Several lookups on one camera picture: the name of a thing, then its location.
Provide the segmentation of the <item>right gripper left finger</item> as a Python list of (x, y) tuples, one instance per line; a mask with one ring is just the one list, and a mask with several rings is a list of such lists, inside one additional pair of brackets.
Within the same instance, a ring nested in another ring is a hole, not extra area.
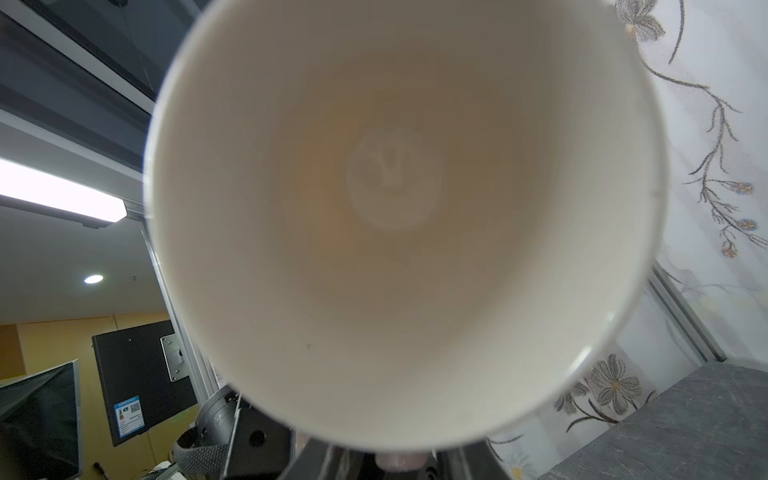
[(280, 474), (279, 480), (356, 479), (360, 453), (310, 439), (298, 456)]

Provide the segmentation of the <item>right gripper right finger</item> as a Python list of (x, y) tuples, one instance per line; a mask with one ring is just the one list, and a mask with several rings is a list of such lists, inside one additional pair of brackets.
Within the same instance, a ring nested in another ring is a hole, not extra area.
[(488, 440), (440, 451), (437, 463), (440, 479), (508, 480), (510, 478)]

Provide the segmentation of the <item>pink upside-down mug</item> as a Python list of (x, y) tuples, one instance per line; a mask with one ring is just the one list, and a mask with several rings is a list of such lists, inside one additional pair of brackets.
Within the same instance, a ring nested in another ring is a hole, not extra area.
[(667, 183), (601, 1), (214, 1), (144, 174), (203, 354), (371, 453), (482, 440), (572, 387), (642, 294)]

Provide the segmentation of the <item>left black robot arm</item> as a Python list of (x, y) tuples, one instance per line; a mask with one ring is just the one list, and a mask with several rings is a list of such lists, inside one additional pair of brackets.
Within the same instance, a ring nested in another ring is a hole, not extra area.
[(226, 385), (200, 408), (172, 449), (188, 478), (277, 479), (292, 457), (291, 430)]

